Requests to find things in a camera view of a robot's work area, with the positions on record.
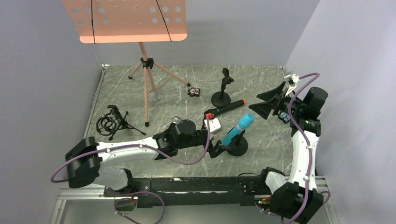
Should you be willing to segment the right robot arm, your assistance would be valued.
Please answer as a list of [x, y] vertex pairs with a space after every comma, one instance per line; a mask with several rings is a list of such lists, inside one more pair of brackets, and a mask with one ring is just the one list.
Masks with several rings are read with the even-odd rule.
[[318, 119], [321, 108], [328, 98], [328, 93], [318, 87], [311, 87], [304, 99], [296, 98], [290, 102], [286, 82], [275, 89], [257, 95], [261, 103], [249, 106], [262, 118], [270, 114], [283, 121], [294, 118], [300, 126], [299, 131], [291, 123], [293, 143], [292, 168], [288, 177], [274, 168], [265, 168], [263, 178], [272, 194], [268, 209], [270, 212], [306, 224], [319, 210], [324, 202], [322, 194], [317, 192], [315, 182], [315, 153], [321, 135], [321, 123]]

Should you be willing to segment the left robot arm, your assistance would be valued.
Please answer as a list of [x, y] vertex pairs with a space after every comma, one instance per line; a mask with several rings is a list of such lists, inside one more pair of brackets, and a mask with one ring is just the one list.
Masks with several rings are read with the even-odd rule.
[[204, 146], [204, 152], [215, 158], [222, 150], [220, 142], [212, 144], [212, 136], [223, 127], [218, 118], [204, 120], [203, 124], [198, 130], [188, 119], [172, 122], [165, 131], [136, 141], [106, 143], [86, 137], [65, 155], [68, 185], [72, 189], [90, 184], [113, 190], [131, 188], [131, 171], [115, 169], [115, 165], [128, 161], [172, 160], [184, 148]]

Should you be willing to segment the black round-base mic stand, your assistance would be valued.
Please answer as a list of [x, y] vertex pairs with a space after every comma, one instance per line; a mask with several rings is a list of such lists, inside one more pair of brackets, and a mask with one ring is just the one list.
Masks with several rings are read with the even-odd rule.
[[248, 150], [248, 141], [244, 137], [245, 130], [232, 138], [231, 143], [226, 146], [226, 151], [235, 157], [244, 155]]

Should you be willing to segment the blue microphone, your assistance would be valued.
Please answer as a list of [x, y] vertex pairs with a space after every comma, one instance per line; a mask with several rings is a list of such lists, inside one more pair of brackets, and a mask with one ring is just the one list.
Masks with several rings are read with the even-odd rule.
[[228, 144], [231, 143], [231, 140], [233, 137], [236, 135], [240, 134], [242, 131], [247, 129], [248, 127], [251, 126], [251, 124], [254, 122], [255, 117], [251, 113], [246, 113], [239, 121], [238, 123], [227, 133], [225, 138], [222, 140], [222, 143], [227, 146]]

